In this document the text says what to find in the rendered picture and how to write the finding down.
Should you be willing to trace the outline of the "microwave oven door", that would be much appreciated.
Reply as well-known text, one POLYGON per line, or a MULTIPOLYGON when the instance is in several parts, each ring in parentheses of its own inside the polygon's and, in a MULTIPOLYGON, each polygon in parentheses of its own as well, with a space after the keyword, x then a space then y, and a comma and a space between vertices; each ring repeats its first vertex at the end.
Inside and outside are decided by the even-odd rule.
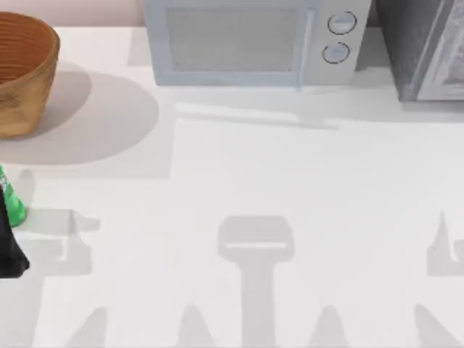
POLYGON ((142 0, 160 86, 296 86, 315 0, 142 0))

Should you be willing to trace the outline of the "pale microwave oven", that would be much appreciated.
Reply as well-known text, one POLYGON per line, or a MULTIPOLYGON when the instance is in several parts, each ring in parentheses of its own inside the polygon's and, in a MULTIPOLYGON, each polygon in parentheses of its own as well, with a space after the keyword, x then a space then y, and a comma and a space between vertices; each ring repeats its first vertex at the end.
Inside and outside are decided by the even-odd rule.
POLYGON ((141 0, 161 86, 340 86, 372 0, 141 0))

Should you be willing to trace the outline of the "round microwave knob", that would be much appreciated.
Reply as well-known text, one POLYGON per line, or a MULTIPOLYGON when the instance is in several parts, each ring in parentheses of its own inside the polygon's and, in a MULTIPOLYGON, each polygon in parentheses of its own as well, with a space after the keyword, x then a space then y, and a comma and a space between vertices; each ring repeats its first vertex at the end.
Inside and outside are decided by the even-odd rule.
POLYGON ((334 35, 345 35, 353 31, 357 24, 357 18, 352 12, 340 12, 333 14, 328 20, 328 29, 334 35))
POLYGON ((344 62, 350 55, 350 48, 343 42, 327 45, 322 51, 322 58, 330 65, 344 62))

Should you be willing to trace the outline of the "green bottle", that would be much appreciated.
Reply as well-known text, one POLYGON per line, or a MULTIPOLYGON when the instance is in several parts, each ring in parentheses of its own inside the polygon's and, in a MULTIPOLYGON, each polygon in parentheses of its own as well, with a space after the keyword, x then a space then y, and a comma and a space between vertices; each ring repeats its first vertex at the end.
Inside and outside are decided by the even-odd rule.
POLYGON ((16 195, 15 190, 12 187, 4 168, 0 165, 0 185, 3 192, 5 205, 7 208, 7 214, 9 219, 9 224, 15 228, 22 223, 24 223, 27 217, 27 210, 16 195))

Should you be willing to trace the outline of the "brown wicker basket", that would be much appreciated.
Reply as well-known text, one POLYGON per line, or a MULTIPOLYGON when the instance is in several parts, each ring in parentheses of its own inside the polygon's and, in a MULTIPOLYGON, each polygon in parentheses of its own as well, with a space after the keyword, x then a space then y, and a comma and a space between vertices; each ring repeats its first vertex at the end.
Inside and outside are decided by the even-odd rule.
POLYGON ((57 71, 61 42, 35 17, 0 11, 0 139, 31 134, 57 71))

